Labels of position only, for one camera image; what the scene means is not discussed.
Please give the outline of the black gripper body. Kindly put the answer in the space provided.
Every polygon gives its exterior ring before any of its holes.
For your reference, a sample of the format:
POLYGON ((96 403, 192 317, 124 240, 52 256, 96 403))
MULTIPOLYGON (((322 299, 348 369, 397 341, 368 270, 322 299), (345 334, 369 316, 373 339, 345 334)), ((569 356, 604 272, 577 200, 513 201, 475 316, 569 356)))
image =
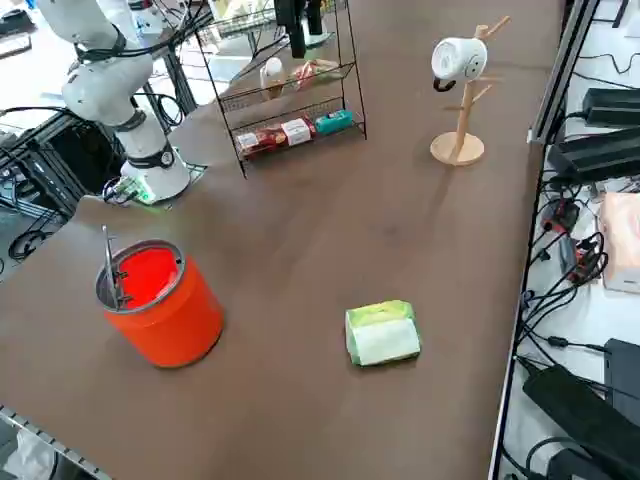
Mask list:
POLYGON ((305 0, 275 0, 274 11, 277 25, 286 28, 299 26, 305 6, 305 0))

